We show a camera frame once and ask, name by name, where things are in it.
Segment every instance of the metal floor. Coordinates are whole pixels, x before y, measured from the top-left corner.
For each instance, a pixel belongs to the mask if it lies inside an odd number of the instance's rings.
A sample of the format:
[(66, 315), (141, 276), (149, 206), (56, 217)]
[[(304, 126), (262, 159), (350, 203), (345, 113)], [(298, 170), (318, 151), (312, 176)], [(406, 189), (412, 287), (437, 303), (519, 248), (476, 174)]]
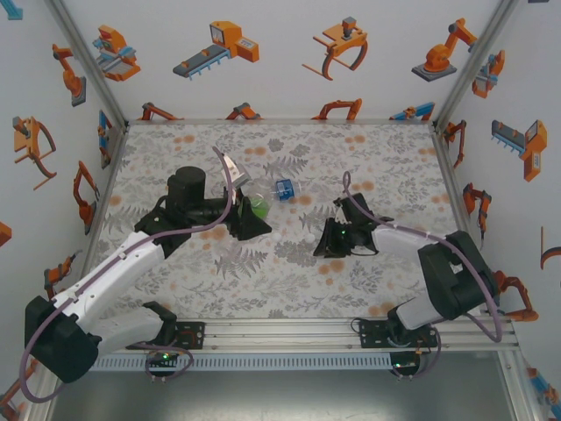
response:
[(168, 384), (89, 373), (53, 404), (53, 421), (472, 421), (513, 419), (491, 353), (444, 353), (434, 372), (193, 372)]

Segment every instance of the black mounting plate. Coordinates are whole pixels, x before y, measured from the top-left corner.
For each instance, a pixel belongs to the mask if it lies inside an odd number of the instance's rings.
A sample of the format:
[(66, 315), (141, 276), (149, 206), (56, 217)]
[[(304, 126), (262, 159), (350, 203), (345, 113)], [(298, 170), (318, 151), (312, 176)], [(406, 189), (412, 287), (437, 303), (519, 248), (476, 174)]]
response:
[(177, 322), (174, 346), (183, 349), (202, 349), (204, 342), (203, 322)]
[[(395, 344), (390, 339), (387, 320), (366, 320), (359, 319), (360, 346), (368, 348), (417, 348), (414, 340), (405, 345)], [(429, 326), (420, 327), (415, 331), (414, 338), (421, 340), (424, 347), (437, 347), (437, 337), (434, 329)]]

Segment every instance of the floral tablecloth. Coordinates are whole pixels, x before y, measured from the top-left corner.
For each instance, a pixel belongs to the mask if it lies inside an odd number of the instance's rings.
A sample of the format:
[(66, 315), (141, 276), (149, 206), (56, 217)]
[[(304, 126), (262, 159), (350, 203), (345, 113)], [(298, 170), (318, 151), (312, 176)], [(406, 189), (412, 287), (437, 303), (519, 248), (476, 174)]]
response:
[(107, 316), (152, 300), (179, 318), (386, 314), (425, 288), (418, 266), (389, 254), (326, 260), (312, 253), (325, 219), (335, 214), (333, 200), (342, 196), (345, 170), (352, 173), (352, 190), (364, 194), (374, 213), (432, 232), (456, 229), (430, 130), (428, 125), (133, 125), (95, 264), (166, 194), (167, 178), (177, 168), (202, 168), (206, 197), (221, 196), (224, 179), (213, 145), (243, 163), (253, 178), (271, 184), (289, 178), (302, 192), (291, 203), (273, 204), (266, 219), (271, 234), (237, 242), (219, 225), (194, 235), (119, 297)]

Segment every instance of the green object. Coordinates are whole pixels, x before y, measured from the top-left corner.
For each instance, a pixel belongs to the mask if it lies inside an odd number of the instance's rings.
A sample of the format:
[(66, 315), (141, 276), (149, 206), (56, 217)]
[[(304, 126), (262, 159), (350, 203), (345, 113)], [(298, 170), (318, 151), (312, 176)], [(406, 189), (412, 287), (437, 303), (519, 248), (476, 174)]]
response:
[(262, 197), (251, 197), (250, 201), (252, 203), (252, 211), (255, 216), (259, 219), (265, 219), (269, 214), (271, 206)]

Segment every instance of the white wall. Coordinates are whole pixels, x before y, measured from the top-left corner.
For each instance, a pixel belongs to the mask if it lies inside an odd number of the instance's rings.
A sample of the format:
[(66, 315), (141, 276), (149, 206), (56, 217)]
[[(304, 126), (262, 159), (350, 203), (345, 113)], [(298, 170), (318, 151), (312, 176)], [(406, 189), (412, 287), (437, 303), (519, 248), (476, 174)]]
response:
[[(560, 258), (540, 269), (540, 227), (545, 227), (545, 249), (561, 246), (559, 176), (561, 118), (559, 118), (559, 26), (561, 3), (522, 1), (492, 53), (504, 49), (505, 67), (499, 84), (487, 99), (468, 92), (452, 122), (467, 122), (465, 159), (456, 170), (461, 187), (473, 182), (493, 196), (483, 254), (493, 270), (518, 276), (526, 284), (540, 318), (516, 324), (522, 350), (554, 387), (561, 389)], [(524, 133), (541, 119), (548, 131), (542, 152), (542, 172), (531, 182), (523, 179), (523, 162), (491, 140), (491, 122), (497, 119)], [(451, 146), (455, 160), (458, 142)], [(475, 218), (472, 227), (476, 231)], [(515, 293), (501, 298), (504, 310), (521, 308)]]
[[(51, 45), (68, 46), (44, 2), (26, 2), (24, 19), (8, 21), (0, 14), (0, 221), (12, 229), (13, 238), (0, 247), (0, 391), (14, 380), (24, 349), (24, 310), (43, 290), (43, 271), (55, 268), (77, 249), (82, 253), (72, 274), (62, 283), (75, 282), (82, 271), (90, 237), (83, 232), (78, 205), (72, 195), (78, 160), (88, 167), (102, 194), (110, 167), (101, 170), (98, 149), (98, 111), (102, 104), (93, 86), (87, 87), (86, 103), (73, 108), (70, 92), (62, 81), (62, 66), (53, 58)], [(84, 75), (77, 60), (68, 59), (77, 75)], [(14, 160), (11, 120), (34, 116), (53, 136), (57, 150), (44, 159), (57, 175), (36, 191), (42, 174), (31, 160)], [(45, 152), (46, 141), (39, 136)], [(89, 202), (93, 192), (84, 182), (82, 197)]]
[[(141, 106), (153, 102), (185, 118), (225, 118), (234, 106), (248, 102), (263, 118), (312, 118), (325, 103), (337, 99), (364, 102), (359, 118), (389, 118), (409, 106), (448, 96), (455, 75), (426, 82), (411, 73), (426, 53), (448, 37), (448, 25), (458, 18), (479, 36), (496, 0), (373, 1), (286, 0), (258, 2), (218, 0), (194, 2), (98, 0), (65, 2), (82, 36), (91, 43), (100, 25), (120, 31), (137, 50), (142, 70), (124, 82), (108, 80), (128, 118), (138, 118)], [(325, 47), (315, 42), (325, 29), (352, 16), (368, 32), (369, 50), (354, 72), (332, 63), (329, 82), (302, 66), (321, 68)], [(172, 69), (211, 44), (209, 24), (230, 20), (244, 36), (259, 43), (260, 60), (239, 57), (203, 71), (192, 81)], [(97, 50), (90, 45), (92, 53)], [(468, 57), (461, 41), (451, 63), (462, 68)], [(333, 112), (334, 117), (346, 115)]]

